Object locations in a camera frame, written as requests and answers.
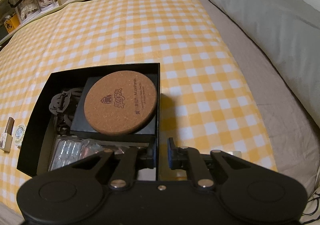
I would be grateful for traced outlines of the yellow box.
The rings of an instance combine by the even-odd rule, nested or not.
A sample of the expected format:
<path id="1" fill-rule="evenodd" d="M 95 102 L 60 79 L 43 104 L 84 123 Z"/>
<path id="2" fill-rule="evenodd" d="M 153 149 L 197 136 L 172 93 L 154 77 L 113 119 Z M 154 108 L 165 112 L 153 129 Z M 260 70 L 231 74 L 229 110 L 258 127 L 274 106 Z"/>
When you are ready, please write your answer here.
<path id="1" fill-rule="evenodd" d="M 20 26 L 20 20 L 17 14 L 7 15 L 4 18 L 4 26 L 8 33 L 13 32 Z"/>

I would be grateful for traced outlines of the large black box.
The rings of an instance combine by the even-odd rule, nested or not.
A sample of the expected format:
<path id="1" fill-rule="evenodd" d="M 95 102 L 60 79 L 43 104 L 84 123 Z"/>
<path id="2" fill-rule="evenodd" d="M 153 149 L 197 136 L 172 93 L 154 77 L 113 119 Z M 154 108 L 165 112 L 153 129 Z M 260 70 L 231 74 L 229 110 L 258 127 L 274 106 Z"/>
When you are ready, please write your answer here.
<path id="1" fill-rule="evenodd" d="M 50 74 L 33 108 L 17 169 L 34 177 L 53 165 L 62 140 L 150 146 L 158 167 L 161 65 L 92 66 Z"/>

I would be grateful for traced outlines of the grey pillow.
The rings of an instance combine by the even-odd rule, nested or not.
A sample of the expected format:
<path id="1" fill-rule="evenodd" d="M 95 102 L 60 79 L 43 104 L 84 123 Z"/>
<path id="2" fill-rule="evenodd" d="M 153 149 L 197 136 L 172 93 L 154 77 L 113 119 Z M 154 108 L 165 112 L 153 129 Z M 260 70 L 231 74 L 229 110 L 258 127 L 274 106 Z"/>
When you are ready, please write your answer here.
<path id="1" fill-rule="evenodd" d="M 210 0 L 265 53 L 319 124 L 319 11 L 303 0 Z"/>

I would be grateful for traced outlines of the round cork coaster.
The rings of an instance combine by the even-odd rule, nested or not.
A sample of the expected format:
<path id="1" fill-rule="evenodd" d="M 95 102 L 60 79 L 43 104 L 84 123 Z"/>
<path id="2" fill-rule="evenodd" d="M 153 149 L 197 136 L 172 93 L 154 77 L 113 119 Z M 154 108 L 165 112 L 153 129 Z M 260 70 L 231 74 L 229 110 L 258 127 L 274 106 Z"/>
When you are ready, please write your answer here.
<path id="1" fill-rule="evenodd" d="M 122 70 L 108 74 L 89 90 L 84 115 L 97 132 L 118 136 L 144 126 L 157 103 L 153 81 L 136 71 Z"/>

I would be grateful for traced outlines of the brown lipstick tube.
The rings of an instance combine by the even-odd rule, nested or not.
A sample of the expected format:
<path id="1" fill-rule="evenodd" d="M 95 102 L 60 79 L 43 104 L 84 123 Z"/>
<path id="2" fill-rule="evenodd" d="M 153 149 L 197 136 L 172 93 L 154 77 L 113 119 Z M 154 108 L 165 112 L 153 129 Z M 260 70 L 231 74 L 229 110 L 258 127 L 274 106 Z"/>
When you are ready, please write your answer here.
<path id="1" fill-rule="evenodd" d="M 9 153 L 11 149 L 14 122 L 15 120 L 12 117 L 9 117 L 5 131 L 1 133 L 0 148 L 6 153 Z"/>

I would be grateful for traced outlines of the small black box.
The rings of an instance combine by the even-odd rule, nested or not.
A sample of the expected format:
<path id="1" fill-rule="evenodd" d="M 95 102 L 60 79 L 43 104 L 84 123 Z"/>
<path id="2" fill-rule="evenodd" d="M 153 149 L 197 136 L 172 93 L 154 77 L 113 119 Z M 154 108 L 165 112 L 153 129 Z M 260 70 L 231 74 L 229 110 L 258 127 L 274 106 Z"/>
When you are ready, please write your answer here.
<path id="1" fill-rule="evenodd" d="M 83 139 L 148 143 L 158 135 L 159 74 L 131 70 L 90 77 L 71 133 Z"/>

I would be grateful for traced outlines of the beige bed sheet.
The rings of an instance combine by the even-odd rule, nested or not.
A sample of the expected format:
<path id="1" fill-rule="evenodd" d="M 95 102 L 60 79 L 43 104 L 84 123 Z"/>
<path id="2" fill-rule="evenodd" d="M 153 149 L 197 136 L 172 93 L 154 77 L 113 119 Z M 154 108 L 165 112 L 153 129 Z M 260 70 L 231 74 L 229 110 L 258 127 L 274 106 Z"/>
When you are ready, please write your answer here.
<path id="1" fill-rule="evenodd" d="M 199 0 L 244 75 L 271 141 L 280 173 L 311 195 L 317 187 L 319 127 L 260 48 L 209 0 Z"/>

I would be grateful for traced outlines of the white round tape measure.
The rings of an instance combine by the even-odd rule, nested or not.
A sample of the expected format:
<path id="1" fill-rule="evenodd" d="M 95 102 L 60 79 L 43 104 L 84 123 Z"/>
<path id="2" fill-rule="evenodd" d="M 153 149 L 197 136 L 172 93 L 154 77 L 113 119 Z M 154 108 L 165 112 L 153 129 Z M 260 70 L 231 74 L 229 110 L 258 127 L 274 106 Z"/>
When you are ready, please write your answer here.
<path id="1" fill-rule="evenodd" d="M 19 124 L 16 127 L 16 130 L 14 132 L 14 144 L 17 147 L 20 147 L 22 145 L 22 141 L 24 138 L 24 134 L 25 134 L 25 130 L 26 130 L 26 125 L 25 124 Z"/>

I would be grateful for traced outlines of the clear plastic pill pack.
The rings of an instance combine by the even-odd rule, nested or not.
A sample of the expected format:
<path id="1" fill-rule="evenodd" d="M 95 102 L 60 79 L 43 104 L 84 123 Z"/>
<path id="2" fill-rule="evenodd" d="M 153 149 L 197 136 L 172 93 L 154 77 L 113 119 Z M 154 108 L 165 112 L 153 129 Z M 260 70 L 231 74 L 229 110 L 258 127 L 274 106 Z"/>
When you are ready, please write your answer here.
<path id="1" fill-rule="evenodd" d="M 129 146 L 119 143 L 63 137 L 54 148 L 48 170 L 62 168 L 105 149 L 110 149 L 117 155 L 125 153 L 128 148 Z"/>

